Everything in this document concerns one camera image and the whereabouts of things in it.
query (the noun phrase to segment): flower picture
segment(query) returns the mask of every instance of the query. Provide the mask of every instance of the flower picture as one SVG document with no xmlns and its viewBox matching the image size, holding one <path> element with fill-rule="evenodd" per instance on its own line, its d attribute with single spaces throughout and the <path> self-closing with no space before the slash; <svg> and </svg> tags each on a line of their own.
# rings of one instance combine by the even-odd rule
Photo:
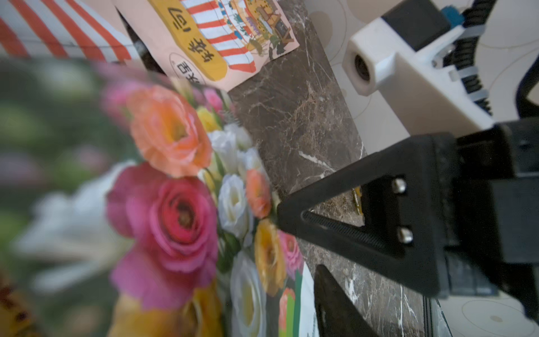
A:
<svg viewBox="0 0 539 337">
<path fill-rule="evenodd" d="M 46 262 L 66 262 L 38 273 L 32 288 L 52 294 L 108 270 L 127 252 L 131 240 L 117 235 L 106 217 L 105 195 L 122 170 L 116 164 L 102 176 L 83 184 L 72 196 L 53 191 L 39 199 L 34 219 L 14 241 L 20 256 Z"/>
<path fill-rule="evenodd" d="M 296 298 L 307 267 L 229 95 L 66 62 L 9 68 L 31 104 L 0 100 L 2 262 L 36 320 L 73 337 L 291 335 L 314 305 Z"/>
<path fill-rule="evenodd" d="M 303 274 L 303 255 L 300 252 L 295 236 L 279 231 L 279 240 L 286 261 L 286 273 L 295 280 L 296 271 Z"/>
<path fill-rule="evenodd" d="M 226 175 L 223 178 L 218 202 L 221 226 L 243 242 L 252 230 L 253 216 L 247 204 L 245 185 L 239 176 Z"/>
<path fill-rule="evenodd" d="M 211 284 L 217 210 L 199 179 L 172 179 L 143 163 L 118 177 L 107 201 L 112 226 L 136 241 L 111 274 L 121 292 L 143 308 L 169 309 Z"/>
<path fill-rule="evenodd" d="M 254 237 L 254 259 L 266 293 L 275 296 L 285 285 L 286 264 L 277 227 L 269 219 L 258 224 Z"/>
<path fill-rule="evenodd" d="M 127 99 L 131 136 L 154 168 L 173 177 L 196 176 L 211 160 L 211 143 L 195 109 L 161 86 L 138 90 Z"/>
<path fill-rule="evenodd" d="M 247 171 L 247 200 L 254 216 L 267 217 L 271 211 L 270 185 L 266 177 L 257 170 Z"/>
<path fill-rule="evenodd" d="M 296 295 L 290 288 L 283 291 L 279 300 L 279 337 L 292 336 Z"/>
<path fill-rule="evenodd" d="M 214 131 L 208 134 L 211 147 L 219 157 L 228 174 L 238 172 L 238 146 L 232 132 Z"/>
<path fill-rule="evenodd" d="M 240 251 L 234 259 L 230 282 L 232 298 L 232 335 L 266 335 L 266 294 L 253 261 Z"/>
</svg>

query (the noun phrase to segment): white flower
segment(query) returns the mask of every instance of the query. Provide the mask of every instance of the white flower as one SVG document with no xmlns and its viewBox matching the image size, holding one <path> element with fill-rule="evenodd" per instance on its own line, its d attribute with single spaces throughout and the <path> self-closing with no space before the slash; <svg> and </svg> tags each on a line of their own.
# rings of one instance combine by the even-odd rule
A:
<svg viewBox="0 0 539 337">
<path fill-rule="evenodd" d="M 213 131 L 208 134 L 213 151 L 221 159 L 225 171 L 234 174 L 238 171 L 236 135 L 232 132 Z"/>
<path fill-rule="evenodd" d="M 247 171 L 257 170 L 264 174 L 264 176 L 270 181 L 264 165 L 262 164 L 262 159 L 258 154 L 257 149 L 254 147 L 250 148 L 246 152 L 238 151 L 238 172 L 243 180 L 247 179 Z"/>
<path fill-rule="evenodd" d="M 253 147 L 251 136 L 249 136 L 249 133 L 243 126 L 239 126 L 236 123 L 227 124 L 225 125 L 225 131 L 236 135 L 236 143 L 240 150 L 245 151 Z"/>
<path fill-rule="evenodd" d="M 132 161 L 116 164 L 84 183 L 71 197 L 48 193 L 34 205 L 35 218 L 13 244 L 15 253 L 69 264 L 45 270 L 32 284 L 39 293 L 54 293 L 103 272 L 119 260 L 132 241 L 119 236 L 106 217 L 106 195 Z"/>
<path fill-rule="evenodd" d="M 245 196 L 245 185 L 237 175 L 226 175 L 219 191 L 219 220 L 221 227 L 234 234 L 245 246 L 252 243 L 254 218 Z"/>
<path fill-rule="evenodd" d="M 232 335 L 262 337 L 266 335 L 266 293 L 257 267 L 240 251 L 234 258 L 230 278 L 232 298 Z"/>
</svg>

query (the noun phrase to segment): bolt head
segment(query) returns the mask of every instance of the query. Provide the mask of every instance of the bolt head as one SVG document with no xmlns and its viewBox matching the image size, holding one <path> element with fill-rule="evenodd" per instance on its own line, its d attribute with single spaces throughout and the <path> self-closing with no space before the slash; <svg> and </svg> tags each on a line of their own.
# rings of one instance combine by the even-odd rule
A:
<svg viewBox="0 0 539 337">
<path fill-rule="evenodd" d="M 391 182 L 391 188 L 393 189 L 393 193 L 402 194 L 406 192 L 406 181 L 402 178 L 395 178 Z"/>
<path fill-rule="evenodd" d="M 413 241 L 413 233 L 406 227 L 399 227 L 397 229 L 397 238 L 401 243 L 410 244 Z"/>
</svg>

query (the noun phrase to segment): red and white stripes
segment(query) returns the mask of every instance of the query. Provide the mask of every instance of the red and white stripes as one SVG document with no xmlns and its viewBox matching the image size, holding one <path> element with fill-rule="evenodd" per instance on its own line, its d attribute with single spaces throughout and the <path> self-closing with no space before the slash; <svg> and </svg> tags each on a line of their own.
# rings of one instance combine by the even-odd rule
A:
<svg viewBox="0 0 539 337">
<path fill-rule="evenodd" d="M 226 23 L 216 0 L 181 0 L 202 35 L 225 59 L 230 69 L 254 73 L 253 55 Z"/>
<path fill-rule="evenodd" d="M 0 55 L 138 59 L 133 42 L 78 0 L 0 1 Z"/>
</svg>

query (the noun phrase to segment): green leaf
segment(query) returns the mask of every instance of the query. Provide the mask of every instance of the green leaf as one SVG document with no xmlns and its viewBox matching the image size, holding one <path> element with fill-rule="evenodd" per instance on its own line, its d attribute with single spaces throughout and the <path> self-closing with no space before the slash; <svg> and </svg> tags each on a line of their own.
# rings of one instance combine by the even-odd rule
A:
<svg viewBox="0 0 539 337">
<path fill-rule="evenodd" d="M 217 258 L 217 269 L 221 273 L 227 273 L 232 269 L 234 257 L 241 250 L 241 244 L 236 237 L 225 230 L 218 229 L 219 255 Z"/>
</svg>

